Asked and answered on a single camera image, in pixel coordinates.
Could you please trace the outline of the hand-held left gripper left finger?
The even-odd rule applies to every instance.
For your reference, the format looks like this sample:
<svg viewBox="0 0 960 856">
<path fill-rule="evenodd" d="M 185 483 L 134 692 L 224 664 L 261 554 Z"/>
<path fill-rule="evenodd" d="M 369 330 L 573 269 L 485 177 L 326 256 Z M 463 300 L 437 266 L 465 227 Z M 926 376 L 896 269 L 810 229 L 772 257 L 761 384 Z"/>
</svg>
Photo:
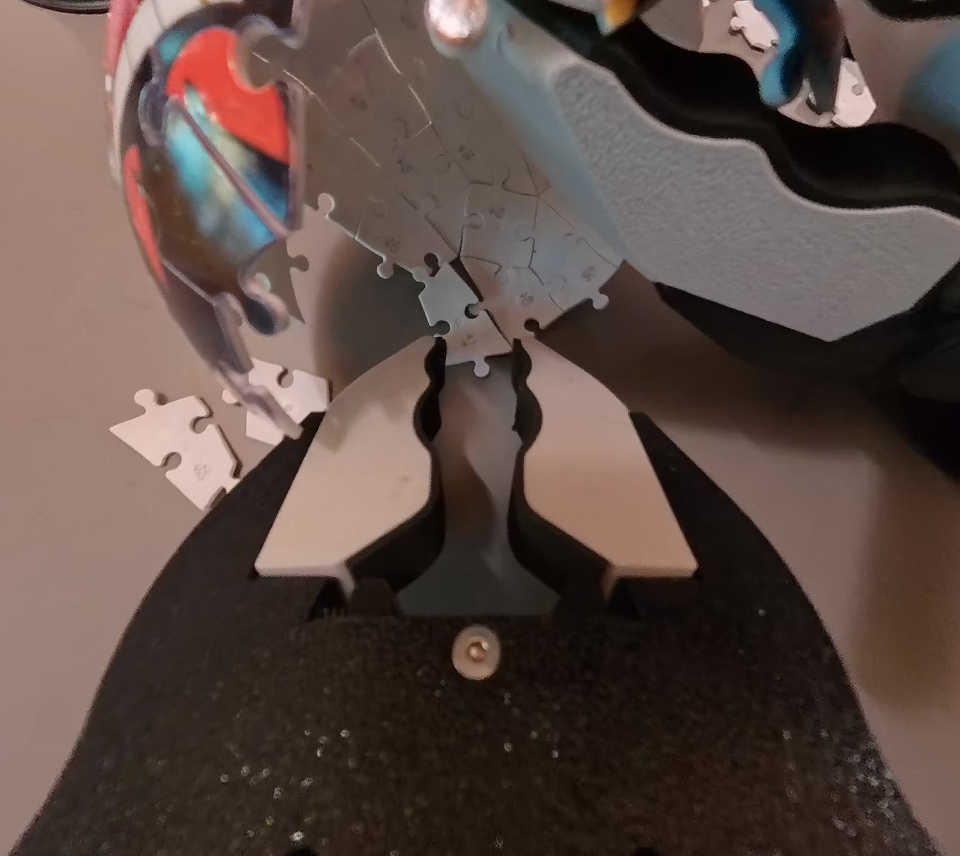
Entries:
<svg viewBox="0 0 960 856">
<path fill-rule="evenodd" d="M 447 344 L 423 336 L 329 404 L 259 550 L 259 577 L 411 586 L 445 544 L 434 439 Z"/>
</svg>

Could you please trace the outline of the partly built puzzle ball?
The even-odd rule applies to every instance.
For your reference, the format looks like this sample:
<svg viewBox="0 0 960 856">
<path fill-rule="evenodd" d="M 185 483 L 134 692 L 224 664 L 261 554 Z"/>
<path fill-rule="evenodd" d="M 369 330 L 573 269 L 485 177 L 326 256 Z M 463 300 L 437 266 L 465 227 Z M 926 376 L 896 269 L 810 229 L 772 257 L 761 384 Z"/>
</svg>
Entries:
<svg viewBox="0 0 960 856">
<path fill-rule="evenodd" d="M 642 22 L 708 55 L 701 0 L 537 1 L 605 36 Z M 745 63 L 762 104 L 779 112 L 809 81 L 833 110 L 849 42 L 837 0 L 752 2 L 778 33 L 762 78 Z M 301 317 L 271 262 L 307 208 L 325 203 L 381 276 L 424 286 L 456 265 L 512 349 L 531 322 L 606 306 L 630 264 L 479 81 L 492 0 L 110 0 L 106 12 L 110 164 L 150 277 L 227 401 L 290 439 L 301 428 L 251 385 L 244 337 Z"/>
</svg>

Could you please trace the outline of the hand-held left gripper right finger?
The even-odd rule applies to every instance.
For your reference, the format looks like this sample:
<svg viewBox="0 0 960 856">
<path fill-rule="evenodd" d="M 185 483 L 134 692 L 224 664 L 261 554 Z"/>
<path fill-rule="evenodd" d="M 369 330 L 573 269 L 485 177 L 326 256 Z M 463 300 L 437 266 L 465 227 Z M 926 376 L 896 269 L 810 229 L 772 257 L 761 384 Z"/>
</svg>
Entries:
<svg viewBox="0 0 960 856">
<path fill-rule="evenodd" d="M 698 562 L 628 407 L 534 338 L 514 343 L 512 363 L 515 559 L 560 599 L 687 590 Z"/>
</svg>

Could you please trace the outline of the pile of loose puzzle pieces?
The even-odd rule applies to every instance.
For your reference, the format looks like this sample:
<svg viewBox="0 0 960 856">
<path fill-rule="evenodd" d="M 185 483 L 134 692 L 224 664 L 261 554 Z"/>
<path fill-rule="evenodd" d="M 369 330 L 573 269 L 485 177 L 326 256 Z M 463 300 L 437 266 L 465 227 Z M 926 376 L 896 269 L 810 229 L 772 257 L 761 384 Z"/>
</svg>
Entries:
<svg viewBox="0 0 960 856">
<path fill-rule="evenodd" d="M 752 0 L 701 0 L 704 54 L 728 54 L 747 63 L 759 80 L 779 53 L 779 34 Z M 834 108 L 821 111 L 808 80 L 777 111 L 813 128 L 855 129 L 875 120 L 877 104 L 858 63 L 846 49 L 838 74 Z"/>
</svg>

